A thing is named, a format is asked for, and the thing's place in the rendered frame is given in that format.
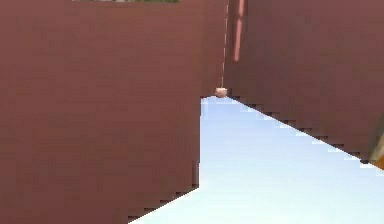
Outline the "orange wooden furniture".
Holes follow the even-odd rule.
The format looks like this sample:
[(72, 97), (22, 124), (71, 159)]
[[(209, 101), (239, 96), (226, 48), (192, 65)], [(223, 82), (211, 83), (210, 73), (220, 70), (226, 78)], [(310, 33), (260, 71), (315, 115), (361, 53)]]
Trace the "orange wooden furniture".
[(384, 170), (384, 114), (381, 116), (372, 145), (369, 162)]

